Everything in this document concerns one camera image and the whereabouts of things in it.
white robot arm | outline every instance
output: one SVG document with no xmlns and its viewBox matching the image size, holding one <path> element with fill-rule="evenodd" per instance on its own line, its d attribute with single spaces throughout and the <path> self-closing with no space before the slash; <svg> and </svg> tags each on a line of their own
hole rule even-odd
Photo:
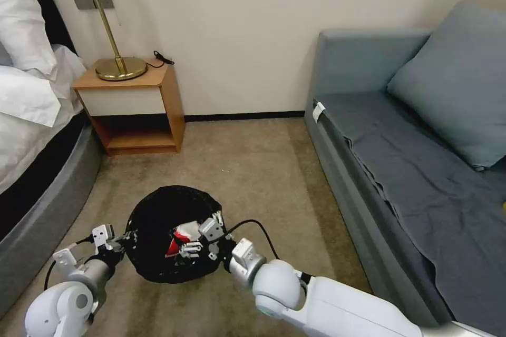
<svg viewBox="0 0 506 337">
<path fill-rule="evenodd" d="M 470 326 L 449 323 L 424 329 L 411 323 L 393 304 L 326 277 L 314 277 L 295 270 L 281 260 L 266 263 L 253 243 L 242 239 L 230 252 L 220 252 L 216 242 L 232 239 L 221 230 L 221 215 L 213 215 L 199 228 L 203 239 L 180 246 L 183 255 L 205 252 L 211 259 L 226 255 L 226 269 L 245 288 L 252 288 L 256 307 L 264 314 L 285 320 L 310 337 L 494 337 Z M 121 240 L 110 226 L 93 230 L 96 255 L 84 265 L 70 249 L 56 252 L 57 265 L 67 270 L 69 281 L 44 291 L 27 311 L 25 327 L 29 337 L 80 337 L 105 301 L 105 283 L 123 258 Z M 296 310 L 301 286 L 304 305 Z"/>
</svg>

sofa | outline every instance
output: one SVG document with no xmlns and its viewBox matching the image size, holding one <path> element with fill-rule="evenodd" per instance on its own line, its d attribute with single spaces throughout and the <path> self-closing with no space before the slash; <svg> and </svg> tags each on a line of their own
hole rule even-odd
<svg viewBox="0 0 506 337">
<path fill-rule="evenodd" d="M 483 256 L 473 252 L 482 247 L 474 236 L 486 235 L 491 223 L 494 236 L 506 235 L 501 211 L 476 211 L 483 202 L 490 207 L 488 199 L 493 207 L 506 200 L 506 160 L 474 170 L 386 90 L 430 35 L 424 29 L 321 32 L 305 123 L 374 294 L 421 326 L 457 320 L 504 335 L 504 308 L 490 317 L 484 311 L 501 302 L 499 295 L 488 297 L 495 296 L 489 285 L 505 279 L 504 239 Z M 462 211 L 466 205 L 472 210 Z M 473 269 L 480 259 L 483 270 Z M 497 288 L 501 295 L 505 287 Z"/>
</svg>

power cord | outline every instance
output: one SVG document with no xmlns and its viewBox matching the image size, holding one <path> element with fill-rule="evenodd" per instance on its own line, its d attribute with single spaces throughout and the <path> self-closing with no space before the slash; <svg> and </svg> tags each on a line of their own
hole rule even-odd
<svg viewBox="0 0 506 337">
<path fill-rule="evenodd" d="M 170 65 L 173 65 L 173 64 L 174 64 L 174 61 L 171 61 L 170 59 L 165 58 L 162 54 L 160 54 L 160 53 L 159 53 L 159 52 L 157 52 L 156 50 L 155 50 L 155 51 L 153 51 L 153 54 L 154 54 L 154 57 L 155 57 L 156 59 L 158 59 L 159 61 L 161 61 L 161 62 L 162 62 L 162 64 L 161 64 L 161 65 L 159 65 L 159 66 L 155 66 L 155 65 L 152 65 L 151 63 L 146 62 L 146 63 L 148 64 L 148 66 L 151 66 L 151 67 L 153 67 L 153 68 L 160 68 L 160 67 L 162 67 L 164 64 L 170 64 Z"/>
<path fill-rule="evenodd" d="M 93 243 L 93 235 L 90 234 L 88 237 L 83 238 L 82 240 L 79 240 L 79 241 L 75 242 L 75 244 L 79 245 L 79 244 L 82 244 L 83 242 Z M 53 271 L 53 268 L 54 268 L 55 264 L 56 264 L 56 261 L 53 261 L 51 263 L 51 266 L 49 266 L 49 269 L 48 269 L 47 274 L 46 274 L 46 279 L 44 280 L 44 291 L 47 290 L 47 288 L 49 286 L 49 277 L 51 276 L 51 271 Z"/>
<path fill-rule="evenodd" d="M 209 241 L 209 243 L 214 243 L 216 241 L 219 241 L 223 238 L 225 238 L 225 236 L 229 233 L 232 233 L 235 229 L 237 229 L 238 227 L 244 225 L 244 224 L 248 224 L 248 223 L 253 223 L 253 224 L 257 224 L 261 229 L 262 229 L 262 232 L 264 233 L 266 239 L 267 239 L 267 242 L 269 243 L 269 246 L 270 246 L 270 249 L 273 251 L 273 254 L 274 254 L 274 257 L 276 259 L 279 259 L 279 256 L 278 256 L 278 253 L 276 253 L 276 250 L 274 249 L 274 246 L 273 246 L 273 242 L 270 240 L 270 237 L 269 237 L 269 233 L 267 233 L 267 231 L 265 230 L 264 226 L 262 225 L 262 223 L 260 221 L 257 221 L 255 219 L 247 219 L 247 220 L 243 220 L 241 221 L 240 223 L 234 225 L 232 228 L 230 228 L 223 236 L 215 239 L 215 240 L 212 240 L 212 241 Z"/>
</svg>

wall outlet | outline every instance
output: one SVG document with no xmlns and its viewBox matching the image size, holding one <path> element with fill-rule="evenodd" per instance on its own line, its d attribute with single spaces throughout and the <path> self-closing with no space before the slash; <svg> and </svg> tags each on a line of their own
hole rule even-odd
<svg viewBox="0 0 506 337">
<path fill-rule="evenodd" d="M 96 9 L 96 6 L 95 6 L 95 3 L 93 2 L 93 0 L 74 0 L 76 6 L 78 9 L 84 11 L 84 10 L 87 10 L 87 9 Z M 100 2 L 102 3 L 102 6 L 104 7 L 104 9 L 113 9 L 114 8 L 114 3 L 112 2 L 112 0 L 100 0 Z"/>
</svg>

wooden nightstand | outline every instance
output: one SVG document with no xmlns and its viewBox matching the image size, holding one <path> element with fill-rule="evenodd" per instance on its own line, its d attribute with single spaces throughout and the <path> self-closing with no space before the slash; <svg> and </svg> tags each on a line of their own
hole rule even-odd
<svg viewBox="0 0 506 337">
<path fill-rule="evenodd" d="M 174 66 L 148 66 L 123 82 L 101 80 L 92 67 L 73 88 L 108 155 L 180 151 L 184 115 Z"/>
</svg>

